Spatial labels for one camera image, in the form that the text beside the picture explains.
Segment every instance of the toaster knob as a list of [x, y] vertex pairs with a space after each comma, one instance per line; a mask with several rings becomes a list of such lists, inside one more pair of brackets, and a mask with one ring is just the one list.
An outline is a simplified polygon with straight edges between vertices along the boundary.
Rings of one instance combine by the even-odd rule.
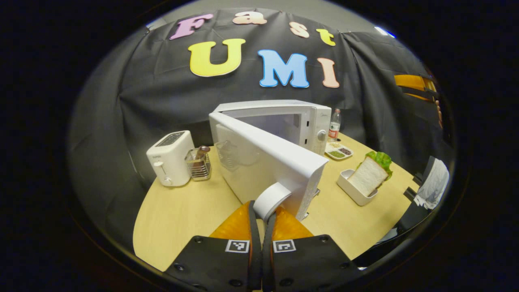
[[171, 181], [170, 178], [166, 177], [166, 178], [164, 179], [164, 184], [166, 184], [166, 185], [172, 185], [173, 182]]

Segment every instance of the plastic water bottle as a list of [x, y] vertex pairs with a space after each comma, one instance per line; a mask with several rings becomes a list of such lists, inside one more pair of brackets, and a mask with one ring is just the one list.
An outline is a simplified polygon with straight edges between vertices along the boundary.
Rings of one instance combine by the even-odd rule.
[[331, 141], [337, 141], [340, 129], [340, 109], [335, 109], [330, 120], [330, 130], [328, 130], [328, 137]]

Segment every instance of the foam letter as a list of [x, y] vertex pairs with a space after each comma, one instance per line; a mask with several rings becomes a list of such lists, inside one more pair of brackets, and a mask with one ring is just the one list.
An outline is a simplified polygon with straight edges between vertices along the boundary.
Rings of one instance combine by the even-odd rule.
[[306, 31], [306, 27], [300, 23], [297, 22], [290, 22], [290, 31], [294, 33], [295, 35], [298, 35], [300, 37], [309, 37], [310, 34]]
[[335, 79], [335, 72], [333, 71], [333, 64], [335, 64], [335, 62], [326, 58], [317, 58], [317, 60], [323, 66], [323, 85], [331, 88], [339, 87], [339, 82]]
[[259, 82], [261, 86], [274, 87], [278, 85], [278, 81], [274, 78], [274, 73], [278, 76], [283, 86], [289, 82], [290, 75], [292, 75], [290, 85], [293, 87], [306, 88], [310, 86], [306, 80], [306, 56], [292, 54], [289, 61], [285, 64], [278, 52], [274, 50], [259, 50], [258, 55], [263, 57], [263, 79]]
[[186, 20], [179, 21], [179, 28], [176, 30], [175, 34], [172, 35], [169, 39], [176, 39], [179, 37], [183, 37], [186, 35], [191, 35], [195, 31], [192, 31], [191, 28], [200, 28], [203, 23], [204, 19], [211, 19], [213, 18], [212, 14], [206, 14], [202, 16], [196, 16], [193, 18], [188, 18]]
[[233, 22], [235, 24], [249, 24], [249, 23], [264, 24], [264, 23], [267, 23], [267, 21], [263, 18], [263, 14], [259, 13], [259, 12], [246, 11], [246, 12], [236, 13], [235, 16], [238, 16], [235, 19], [233, 19]]
[[321, 40], [330, 46], [335, 46], [335, 42], [333, 42], [330, 38], [333, 38], [333, 34], [329, 33], [327, 30], [324, 29], [316, 29], [318, 33], [321, 34]]
[[241, 38], [230, 38], [222, 42], [227, 45], [227, 61], [223, 64], [211, 64], [211, 48], [215, 42], [204, 42], [191, 45], [187, 49], [191, 51], [189, 68], [193, 74], [202, 77], [225, 75], [240, 67], [241, 44], [245, 43]]

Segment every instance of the yellow letter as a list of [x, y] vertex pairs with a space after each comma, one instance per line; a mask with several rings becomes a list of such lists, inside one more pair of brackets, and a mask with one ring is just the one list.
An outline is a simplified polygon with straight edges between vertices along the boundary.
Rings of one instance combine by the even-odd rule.
[[189, 67], [193, 74], [202, 77], [225, 75], [240, 67], [241, 63], [241, 44], [245, 43], [241, 38], [230, 38], [222, 42], [227, 45], [227, 61], [223, 64], [211, 64], [211, 48], [215, 42], [204, 42], [191, 45], [187, 49], [191, 51], [191, 61]]
[[321, 34], [321, 40], [330, 46], [335, 46], [335, 43], [330, 39], [333, 38], [333, 34], [329, 33], [327, 30], [324, 29], [316, 29], [317, 32]]

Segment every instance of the microwave knob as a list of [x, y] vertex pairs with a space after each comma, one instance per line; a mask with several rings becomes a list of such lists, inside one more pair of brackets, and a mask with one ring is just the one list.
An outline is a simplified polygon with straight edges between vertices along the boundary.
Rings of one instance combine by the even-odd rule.
[[318, 133], [317, 133], [317, 139], [319, 141], [324, 141], [326, 139], [326, 131], [325, 130], [320, 130]]

